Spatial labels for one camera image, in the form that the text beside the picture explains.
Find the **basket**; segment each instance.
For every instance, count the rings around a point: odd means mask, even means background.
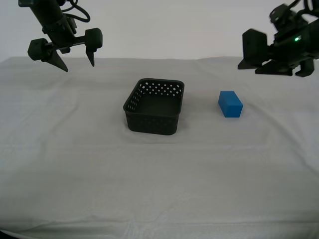
[[[129,129],[162,135],[176,133],[183,94],[181,81],[139,80],[123,106]]]

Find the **basket rim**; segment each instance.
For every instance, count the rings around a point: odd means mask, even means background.
[[[125,110],[126,106],[129,104],[131,97],[133,96],[133,94],[135,93],[135,90],[139,87],[139,84],[143,81],[158,81],[158,82],[175,82],[175,83],[180,83],[182,85],[182,91],[181,91],[181,97],[180,97],[180,105],[179,105],[179,109],[178,109],[178,113],[175,115],[171,115],[171,116],[161,116],[161,115],[149,115],[149,114],[141,114],[141,113],[135,113],[135,112],[129,112],[127,110]],[[150,117],[166,117],[166,118],[171,118],[171,117],[177,117],[180,115],[181,113],[181,107],[182,107],[182,103],[183,103],[183,97],[184,97],[184,88],[185,88],[185,84],[182,81],[178,81],[178,80],[166,80],[166,79],[157,79],[157,78],[143,78],[140,79],[136,85],[134,86],[132,92],[130,93],[128,99],[125,101],[125,104],[123,105],[123,110],[125,111],[126,114],[130,114],[130,115],[136,115],[136,116],[150,116]]]

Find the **white backdrop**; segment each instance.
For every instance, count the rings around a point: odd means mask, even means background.
[[[92,21],[78,22],[78,33],[102,29],[104,47],[97,57],[241,56],[247,29],[266,32],[272,40],[269,13],[284,2],[292,0],[79,0]],[[44,37],[32,12],[18,7],[17,0],[1,1],[0,30],[0,60],[25,56],[30,41]],[[84,46],[68,56],[85,56]]]

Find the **blue block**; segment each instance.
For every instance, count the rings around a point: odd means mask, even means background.
[[[239,118],[243,110],[243,104],[233,91],[221,91],[219,106],[226,118]]]

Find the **wrinkled cloth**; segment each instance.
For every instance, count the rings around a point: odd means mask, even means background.
[[[241,58],[0,64],[0,230],[21,239],[318,239],[319,71]],[[139,79],[185,83],[172,136],[132,132]],[[244,104],[226,119],[220,91]]]

